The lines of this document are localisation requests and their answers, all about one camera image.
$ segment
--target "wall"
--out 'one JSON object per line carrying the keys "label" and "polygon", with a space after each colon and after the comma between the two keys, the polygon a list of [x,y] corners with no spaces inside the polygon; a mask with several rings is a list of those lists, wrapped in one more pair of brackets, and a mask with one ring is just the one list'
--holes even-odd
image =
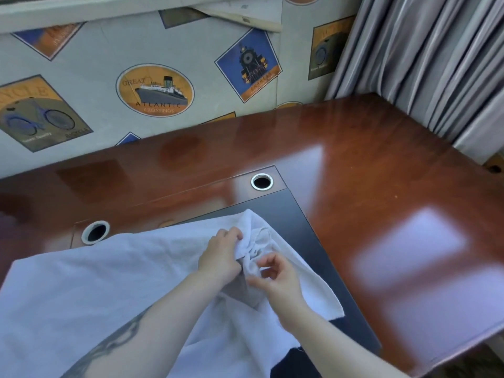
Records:
{"label": "wall", "polygon": [[[221,116],[321,101],[361,0],[294,1],[283,0],[280,34],[169,10],[1,35],[0,177]],[[243,46],[263,58],[249,74]],[[147,90],[165,76],[182,99]]]}

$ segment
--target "ship illustration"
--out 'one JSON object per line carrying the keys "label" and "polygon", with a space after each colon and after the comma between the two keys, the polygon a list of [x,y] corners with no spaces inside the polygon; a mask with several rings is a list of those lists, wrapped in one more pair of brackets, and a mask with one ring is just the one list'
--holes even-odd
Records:
{"label": "ship illustration", "polygon": [[268,72],[268,61],[254,49],[244,46],[240,53],[243,82],[252,84]]}
{"label": "ship illustration", "polygon": [[135,89],[142,103],[158,103],[187,106],[187,98],[173,85],[173,77],[164,77],[164,86],[152,82],[149,86],[141,84]]}

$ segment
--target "hand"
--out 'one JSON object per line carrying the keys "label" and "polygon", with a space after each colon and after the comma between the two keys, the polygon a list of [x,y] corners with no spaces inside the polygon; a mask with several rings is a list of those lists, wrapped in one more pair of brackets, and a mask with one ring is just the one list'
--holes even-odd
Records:
{"label": "hand", "polygon": [[299,311],[311,310],[303,298],[296,270],[289,260],[276,252],[264,255],[256,264],[268,269],[261,271],[263,278],[249,276],[247,282],[266,293],[283,328],[292,333],[293,317]]}
{"label": "hand", "polygon": [[216,278],[220,288],[233,281],[242,271],[242,266],[234,259],[234,247],[236,242],[242,239],[243,233],[236,227],[229,231],[219,229],[199,258],[198,271]]}

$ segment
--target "steamship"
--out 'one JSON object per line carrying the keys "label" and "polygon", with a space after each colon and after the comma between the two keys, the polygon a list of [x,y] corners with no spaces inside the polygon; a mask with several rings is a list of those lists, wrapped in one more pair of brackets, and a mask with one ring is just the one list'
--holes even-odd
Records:
{"label": "steamship", "polygon": [[158,103],[187,106],[187,98],[173,85],[173,77],[164,77],[164,86],[152,82],[150,86],[140,85],[135,89],[142,103]]}

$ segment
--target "forearm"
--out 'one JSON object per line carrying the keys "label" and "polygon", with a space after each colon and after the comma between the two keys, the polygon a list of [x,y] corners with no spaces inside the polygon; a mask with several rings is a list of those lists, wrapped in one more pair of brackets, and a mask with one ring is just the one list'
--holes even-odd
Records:
{"label": "forearm", "polygon": [[221,289],[200,272],[91,350],[61,378],[165,378],[194,324]]}
{"label": "forearm", "polygon": [[323,378],[407,378],[309,308],[292,313],[290,328]]}

